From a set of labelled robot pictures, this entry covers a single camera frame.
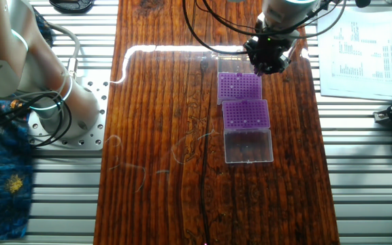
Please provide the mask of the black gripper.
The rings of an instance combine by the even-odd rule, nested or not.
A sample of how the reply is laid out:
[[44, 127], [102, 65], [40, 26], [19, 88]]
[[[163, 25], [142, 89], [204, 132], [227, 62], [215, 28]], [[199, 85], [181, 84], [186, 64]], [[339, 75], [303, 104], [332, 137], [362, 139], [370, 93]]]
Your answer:
[[254, 72], [260, 72], [260, 67], [264, 67], [264, 74], [282, 73], [291, 63], [290, 58], [284, 54], [291, 48], [289, 39], [254, 36], [246, 41], [243, 47], [248, 53]]

